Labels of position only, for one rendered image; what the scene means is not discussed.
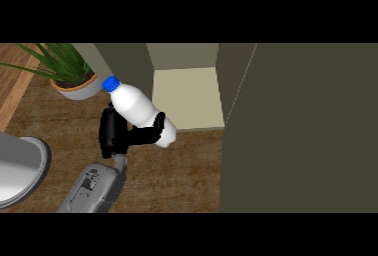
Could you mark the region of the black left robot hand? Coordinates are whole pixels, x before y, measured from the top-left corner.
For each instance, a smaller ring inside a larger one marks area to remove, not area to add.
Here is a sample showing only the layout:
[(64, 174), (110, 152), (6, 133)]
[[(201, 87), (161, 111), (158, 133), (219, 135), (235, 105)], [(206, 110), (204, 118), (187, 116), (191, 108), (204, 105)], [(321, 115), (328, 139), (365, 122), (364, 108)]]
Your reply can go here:
[(119, 114), (114, 105), (108, 104), (101, 116), (99, 144), (102, 157), (113, 158), (117, 154), (127, 154), (130, 146), (154, 144), (163, 138), (166, 113), (155, 114), (154, 123), (148, 127), (127, 128), (127, 120)]

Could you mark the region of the white bottle with blue cap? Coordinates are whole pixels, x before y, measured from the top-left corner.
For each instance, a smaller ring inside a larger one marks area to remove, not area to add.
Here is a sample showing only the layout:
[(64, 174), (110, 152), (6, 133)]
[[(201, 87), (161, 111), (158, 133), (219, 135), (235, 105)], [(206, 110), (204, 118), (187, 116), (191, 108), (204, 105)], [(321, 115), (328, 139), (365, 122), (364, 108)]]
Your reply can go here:
[(117, 113), (133, 125), (129, 144), (155, 144), (167, 148), (176, 141), (178, 129), (166, 112), (157, 109), (142, 90), (123, 84), (116, 76), (104, 80), (102, 89), (111, 95)]

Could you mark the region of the dark grey cabinet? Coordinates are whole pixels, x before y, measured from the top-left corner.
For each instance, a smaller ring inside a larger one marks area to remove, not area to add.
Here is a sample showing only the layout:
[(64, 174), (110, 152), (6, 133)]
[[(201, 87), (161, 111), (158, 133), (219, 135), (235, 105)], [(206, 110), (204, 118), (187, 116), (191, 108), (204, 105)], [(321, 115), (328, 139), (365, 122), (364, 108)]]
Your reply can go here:
[(222, 130), (231, 120), (254, 43), (77, 43), (101, 78), (136, 86), (178, 130)]

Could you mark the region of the dark grey cabinet door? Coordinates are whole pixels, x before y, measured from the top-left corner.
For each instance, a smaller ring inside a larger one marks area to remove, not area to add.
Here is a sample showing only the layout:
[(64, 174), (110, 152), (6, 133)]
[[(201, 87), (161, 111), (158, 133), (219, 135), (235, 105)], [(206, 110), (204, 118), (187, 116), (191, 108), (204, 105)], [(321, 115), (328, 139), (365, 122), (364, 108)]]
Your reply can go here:
[(378, 212), (378, 44), (262, 44), (223, 135), (225, 212)]

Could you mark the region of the grey plant pot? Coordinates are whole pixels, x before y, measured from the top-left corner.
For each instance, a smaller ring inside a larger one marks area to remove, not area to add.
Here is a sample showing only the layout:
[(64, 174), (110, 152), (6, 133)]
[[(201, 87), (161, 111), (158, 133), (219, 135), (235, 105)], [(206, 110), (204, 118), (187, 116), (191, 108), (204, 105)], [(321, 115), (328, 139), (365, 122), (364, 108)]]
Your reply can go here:
[(58, 92), (71, 100), (86, 100), (93, 97), (102, 90), (101, 79), (98, 75), (74, 88), (62, 88), (58, 86), (55, 81), (51, 81), (54, 88)]

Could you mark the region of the grey round appliance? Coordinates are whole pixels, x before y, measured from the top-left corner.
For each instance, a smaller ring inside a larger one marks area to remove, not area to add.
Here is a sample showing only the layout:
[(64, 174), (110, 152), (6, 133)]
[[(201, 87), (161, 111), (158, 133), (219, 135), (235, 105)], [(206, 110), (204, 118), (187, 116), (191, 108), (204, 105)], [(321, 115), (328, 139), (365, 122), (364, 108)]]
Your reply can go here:
[(48, 143), (0, 132), (0, 209), (21, 203), (46, 178), (52, 162)]

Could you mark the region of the green leafy plant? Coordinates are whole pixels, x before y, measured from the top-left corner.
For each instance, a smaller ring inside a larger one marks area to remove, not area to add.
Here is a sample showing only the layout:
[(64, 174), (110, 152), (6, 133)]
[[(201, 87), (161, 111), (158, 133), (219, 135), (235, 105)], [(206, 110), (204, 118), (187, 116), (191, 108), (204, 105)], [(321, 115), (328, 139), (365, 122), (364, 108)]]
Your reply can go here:
[(2, 62), (0, 66), (34, 73), (58, 83), (68, 83), (71, 87), (85, 84), (95, 76), (95, 71), (71, 43), (37, 43), (39, 51), (21, 43), (17, 43), (17, 46), (40, 61), (46, 68), (24, 67)]

